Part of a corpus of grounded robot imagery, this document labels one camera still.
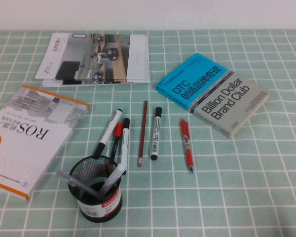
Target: barcode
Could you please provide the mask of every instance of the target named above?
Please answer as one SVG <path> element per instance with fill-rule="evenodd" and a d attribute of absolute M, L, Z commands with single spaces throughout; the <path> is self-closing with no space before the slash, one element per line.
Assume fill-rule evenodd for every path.
<path fill-rule="evenodd" d="M 157 152 L 157 144 L 156 143 L 152 146 L 152 151 Z"/>
<path fill-rule="evenodd" d="M 97 212 L 97 211 L 86 211 L 86 213 L 87 213 L 89 216 L 98 216 L 98 212 Z"/>

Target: pen holder label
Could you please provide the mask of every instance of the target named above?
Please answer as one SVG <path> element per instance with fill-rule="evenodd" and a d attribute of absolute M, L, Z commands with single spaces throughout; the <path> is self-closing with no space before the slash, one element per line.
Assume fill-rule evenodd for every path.
<path fill-rule="evenodd" d="M 98 204 L 98 205 L 87 205 L 78 201 L 79 207 L 81 211 L 89 216 L 95 218 L 101 218 L 105 216 L 110 216 L 116 209 L 118 208 L 121 201 L 121 192 L 120 188 L 115 191 L 113 197 L 111 197 L 108 201 Z"/>

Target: red pen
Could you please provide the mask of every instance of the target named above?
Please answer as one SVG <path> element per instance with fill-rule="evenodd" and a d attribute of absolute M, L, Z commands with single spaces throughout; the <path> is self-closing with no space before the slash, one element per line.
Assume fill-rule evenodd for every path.
<path fill-rule="evenodd" d="M 192 174 L 194 171 L 194 164 L 192 159 L 191 147 L 188 142 L 189 141 L 188 123 L 184 119 L 181 120 L 181 128 L 182 128 L 182 134 L 183 134 L 183 139 L 185 143 L 186 161 L 187 161 L 188 168 Z"/>
<path fill-rule="evenodd" d="M 116 150 L 118 147 L 118 142 L 119 142 L 120 138 L 122 137 L 122 133 L 123 133 L 123 123 L 122 122 L 117 123 L 113 133 L 114 133 L 114 135 L 113 135 L 114 142 L 113 142 L 112 151 L 111 151 L 111 155 L 110 155 L 110 158 L 112 160 L 114 160 L 114 158 L 115 158 Z"/>

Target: white book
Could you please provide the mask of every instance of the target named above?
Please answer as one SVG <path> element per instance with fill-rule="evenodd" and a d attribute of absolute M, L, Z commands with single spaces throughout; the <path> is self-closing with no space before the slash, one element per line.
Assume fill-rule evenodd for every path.
<path fill-rule="evenodd" d="M 23 85 L 0 110 L 0 189 L 28 200 L 88 108 Z"/>

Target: stack of brochures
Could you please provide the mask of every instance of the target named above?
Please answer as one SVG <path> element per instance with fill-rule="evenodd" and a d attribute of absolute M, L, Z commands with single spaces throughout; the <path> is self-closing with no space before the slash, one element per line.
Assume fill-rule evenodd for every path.
<path fill-rule="evenodd" d="M 53 33 L 35 78 L 43 87 L 149 83 L 148 36 Z"/>

